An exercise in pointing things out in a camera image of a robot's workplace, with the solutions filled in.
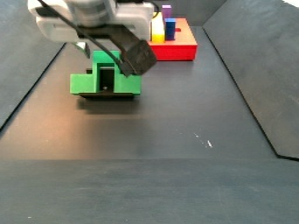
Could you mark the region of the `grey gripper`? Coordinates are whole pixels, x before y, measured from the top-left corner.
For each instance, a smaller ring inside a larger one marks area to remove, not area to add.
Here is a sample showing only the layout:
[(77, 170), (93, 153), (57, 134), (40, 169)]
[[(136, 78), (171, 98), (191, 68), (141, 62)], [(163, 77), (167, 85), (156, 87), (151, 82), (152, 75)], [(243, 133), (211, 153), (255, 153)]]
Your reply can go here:
[[(124, 25), (144, 40), (149, 39), (155, 6), (145, 0), (42, 0), (76, 26), (96, 28), (100, 25)], [(37, 0), (26, 0), (28, 11), (37, 27), (53, 42), (77, 42), (76, 48), (89, 58), (86, 42), (61, 19)]]

